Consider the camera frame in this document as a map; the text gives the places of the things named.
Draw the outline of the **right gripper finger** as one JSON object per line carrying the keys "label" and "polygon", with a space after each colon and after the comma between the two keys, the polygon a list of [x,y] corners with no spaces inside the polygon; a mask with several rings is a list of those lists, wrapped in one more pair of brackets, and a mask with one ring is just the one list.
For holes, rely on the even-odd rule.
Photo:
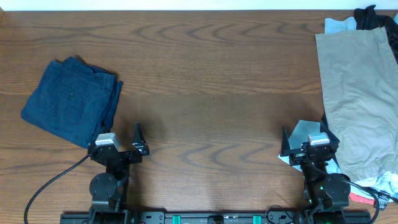
{"label": "right gripper finger", "polygon": [[285,127],[282,128],[282,144],[281,144],[281,151],[288,151],[290,150],[289,144],[289,137],[287,135],[287,131]]}
{"label": "right gripper finger", "polygon": [[322,120],[320,122],[320,131],[322,133],[326,133],[326,135],[328,136],[331,144],[338,144],[339,143],[339,139],[330,131],[330,129],[328,127],[328,123],[325,120]]}

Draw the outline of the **khaki shorts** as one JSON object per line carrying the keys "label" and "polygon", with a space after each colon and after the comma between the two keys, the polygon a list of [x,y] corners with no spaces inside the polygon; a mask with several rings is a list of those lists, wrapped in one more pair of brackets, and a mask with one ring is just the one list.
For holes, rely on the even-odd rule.
{"label": "khaki shorts", "polygon": [[353,181],[397,173],[397,62],[385,28],[317,34],[323,105]]}

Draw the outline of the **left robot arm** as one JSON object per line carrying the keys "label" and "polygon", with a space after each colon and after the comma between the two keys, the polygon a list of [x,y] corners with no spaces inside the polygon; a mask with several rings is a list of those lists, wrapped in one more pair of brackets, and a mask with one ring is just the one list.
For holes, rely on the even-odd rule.
{"label": "left robot arm", "polygon": [[92,201],[89,224],[140,222],[139,214],[127,208],[130,165],[141,163],[142,157],[149,155],[149,147],[138,122],[134,127],[133,149],[120,151],[119,147],[115,133],[103,133],[88,149],[90,159],[106,168],[90,182]]}

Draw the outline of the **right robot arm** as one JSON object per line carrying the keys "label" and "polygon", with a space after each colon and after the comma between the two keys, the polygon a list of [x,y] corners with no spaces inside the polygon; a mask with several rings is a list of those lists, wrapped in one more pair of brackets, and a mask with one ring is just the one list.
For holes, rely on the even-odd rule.
{"label": "right robot arm", "polygon": [[310,203],[303,211],[295,212],[294,223],[346,223],[343,208],[349,205],[349,177],[326,171],[328,161],[335,158],[339,143],[323,121],[320,133],[309,135],[308,141],[296,149],[290,147],[287,132],[282,130],[282,156],[289,158],[291,166],[300,166],[305,200]]}

